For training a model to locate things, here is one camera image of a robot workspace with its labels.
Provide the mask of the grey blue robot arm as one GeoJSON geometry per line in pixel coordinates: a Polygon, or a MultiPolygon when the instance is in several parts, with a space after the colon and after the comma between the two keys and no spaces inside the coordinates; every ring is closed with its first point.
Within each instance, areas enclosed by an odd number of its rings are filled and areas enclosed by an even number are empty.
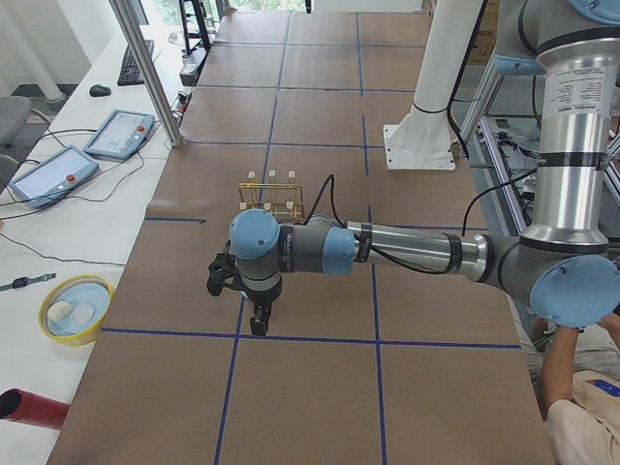
{"type": "Polygon", "coordinates": [[[619,5],[505,1],[497,46],[499,58],[537,61],[546,74],[534,214],[524,232],[459,237],[322,216],[287,225],[246,210],[232,220],[227,249],[210,265],[208,291],[246,294],[259,335],[267,332],[285,273],[340,275],[366,262],[462,274],[559,326],[589,326],[614,311],[619,272],[606,257],[598,222],[619,69],[619,5]]]}

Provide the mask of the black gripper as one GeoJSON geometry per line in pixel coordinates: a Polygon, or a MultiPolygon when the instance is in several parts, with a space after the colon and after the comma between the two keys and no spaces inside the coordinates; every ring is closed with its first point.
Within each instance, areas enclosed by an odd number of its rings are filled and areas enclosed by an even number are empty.
{"type": "Polygon", "coordinates": [[[246,297],[253,303],[253,315],[250,318],[250,327],[253,335],[265,336],[268,332],[268,322],[273,302],[282,293],[282,286],[275,285],[265,291],[256,291],[250,288],[244,290],[246,297]]]}

